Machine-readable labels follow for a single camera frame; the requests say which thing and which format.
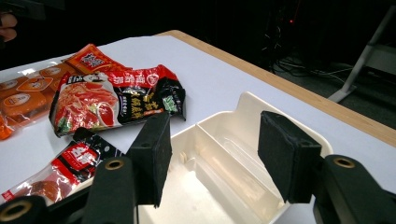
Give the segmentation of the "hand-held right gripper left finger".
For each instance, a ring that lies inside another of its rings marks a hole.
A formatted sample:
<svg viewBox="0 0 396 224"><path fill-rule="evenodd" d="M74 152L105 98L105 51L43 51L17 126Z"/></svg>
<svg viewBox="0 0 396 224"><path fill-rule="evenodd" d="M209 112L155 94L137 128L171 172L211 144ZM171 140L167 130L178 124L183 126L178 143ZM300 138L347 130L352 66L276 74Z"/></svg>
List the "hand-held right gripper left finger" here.
<svg viewBox="0 0 396 224"><path fill-rule="evenodd" d="M141 224L141 205L160 206L172 157L170 114L146 121L122 157L96 170L82 224Z"/></svg>

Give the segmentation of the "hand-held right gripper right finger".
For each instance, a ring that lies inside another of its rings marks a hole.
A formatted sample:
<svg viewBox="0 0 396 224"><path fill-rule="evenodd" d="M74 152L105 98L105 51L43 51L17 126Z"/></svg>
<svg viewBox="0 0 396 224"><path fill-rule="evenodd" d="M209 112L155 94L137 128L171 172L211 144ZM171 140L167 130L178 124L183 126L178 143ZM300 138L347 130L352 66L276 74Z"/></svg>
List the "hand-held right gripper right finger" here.
<svg viewBox="0 0 396 224"><path fill-rule="evenodd" d="M309 203L317 224L396 224L396 195L358 161L322 157L322 144L290 119L261 112L258 155L283 200Z"/></svg>

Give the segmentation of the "cream plastic tray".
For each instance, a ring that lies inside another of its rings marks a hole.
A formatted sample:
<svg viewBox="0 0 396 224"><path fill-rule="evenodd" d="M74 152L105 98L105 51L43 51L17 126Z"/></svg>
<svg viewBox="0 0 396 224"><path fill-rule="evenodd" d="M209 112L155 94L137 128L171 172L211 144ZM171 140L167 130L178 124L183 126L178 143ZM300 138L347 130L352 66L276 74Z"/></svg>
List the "cream plastic tray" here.
<svg viewBox="0 0 396 224"><path fill-rule="evenodd" d="M140 224L274 224L290 205L258 155L264 110L281 112L246 91L234 111L173 135L161 204L141 205Z"/></svg>

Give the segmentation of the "red and black noodle packet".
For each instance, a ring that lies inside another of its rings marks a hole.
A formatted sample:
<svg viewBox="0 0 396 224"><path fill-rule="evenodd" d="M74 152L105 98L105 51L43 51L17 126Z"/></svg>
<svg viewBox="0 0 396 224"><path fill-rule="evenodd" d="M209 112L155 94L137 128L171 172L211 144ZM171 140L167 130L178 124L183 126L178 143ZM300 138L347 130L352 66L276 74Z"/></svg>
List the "red and black noodle packet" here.
<svg viewBox="0 0 396 224"><path fill-rule="evenodd" d="M184 116L186 91L162 64L145 69L65 75L49 112L54 133L79 128L102 131L136 124L167 112Z"/></svg>

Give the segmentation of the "orange red snack packet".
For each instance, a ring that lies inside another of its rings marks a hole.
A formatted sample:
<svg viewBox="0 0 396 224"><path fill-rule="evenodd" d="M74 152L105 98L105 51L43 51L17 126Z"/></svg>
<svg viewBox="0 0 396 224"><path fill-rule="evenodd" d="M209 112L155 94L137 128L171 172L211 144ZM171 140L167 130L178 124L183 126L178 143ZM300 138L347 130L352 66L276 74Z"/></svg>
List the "orange red snack packet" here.
<svg viewBox="0 0 396 224"><path fill-rule="evenodd" d="M128 70L128 67L105 55L94 44L88 44L74 55L65 59L64 63L72 66L81 74Z"/></svg>

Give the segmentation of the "small red black snack packet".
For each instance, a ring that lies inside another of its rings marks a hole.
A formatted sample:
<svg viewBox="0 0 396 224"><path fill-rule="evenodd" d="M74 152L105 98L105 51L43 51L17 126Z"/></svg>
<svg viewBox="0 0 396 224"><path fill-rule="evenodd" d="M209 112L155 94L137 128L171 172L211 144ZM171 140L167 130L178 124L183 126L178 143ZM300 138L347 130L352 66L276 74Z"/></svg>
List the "small red black snack packet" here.
<svg viewBox="0 0 396 224"><path fill-rule="evenodd" d="M0 204L22 196L43 197L57 203L92 182L98 165L123 153L97 133L78 128L73 140L55 159L33 176L0 194Z"/></svg>

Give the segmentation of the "translucent orange pastry packet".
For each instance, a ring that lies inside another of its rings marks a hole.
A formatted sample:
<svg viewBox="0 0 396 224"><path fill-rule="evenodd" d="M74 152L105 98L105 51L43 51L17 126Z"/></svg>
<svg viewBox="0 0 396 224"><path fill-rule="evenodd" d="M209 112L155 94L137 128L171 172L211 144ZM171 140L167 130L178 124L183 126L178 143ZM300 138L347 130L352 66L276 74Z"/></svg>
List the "translucent orange pastry packet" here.
<svg viewBox="0 0 396 224"><path fill-rule="evenodd" d="M0 140L47 115L62 77L75 72L59 63L0 83Z"/></svg>

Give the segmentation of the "white table mat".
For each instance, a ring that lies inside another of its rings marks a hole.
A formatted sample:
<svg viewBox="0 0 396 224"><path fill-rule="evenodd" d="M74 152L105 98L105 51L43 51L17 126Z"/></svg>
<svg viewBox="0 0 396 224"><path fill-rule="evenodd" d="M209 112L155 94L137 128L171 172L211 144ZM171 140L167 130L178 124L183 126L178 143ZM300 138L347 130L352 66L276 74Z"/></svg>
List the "white table mat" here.
<svg viewBox="0 0 396 224"><path fill-rule="evenodd" d="M194 46L170 35L130 37L103 45L100 50L132 68L163 64L177 74L186 90L186 117L171 121L179 133L218 112L236 108L248 91L323 136L336 154L359 161L378 184L396 193L396 132L389 140L371 119L348 110L258 67L216 53L205 43ZM47 118L41 118L0 140L0 195L44 168L68 144L57 137ZM150 224L231 224L214 195L195 172L170 174L160 207L141 207Z"/></svg>

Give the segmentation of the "grey metal stand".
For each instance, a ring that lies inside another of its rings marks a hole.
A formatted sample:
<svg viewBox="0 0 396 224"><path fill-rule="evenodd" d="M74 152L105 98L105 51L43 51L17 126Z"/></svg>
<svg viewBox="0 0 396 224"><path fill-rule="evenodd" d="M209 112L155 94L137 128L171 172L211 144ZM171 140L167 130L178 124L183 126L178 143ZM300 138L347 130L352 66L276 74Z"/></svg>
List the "grey metal stand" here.
<svg viewBox="0 0 396 224"><path fill-rule="evenodd" d="M396 76L396 47L380 43L381 37L394 17L396 17L396 3L389 6L384 18L354 64L346 82L341 89L328 97L329 100L339 103L356 90L354 82L365 67Z"/></svg>

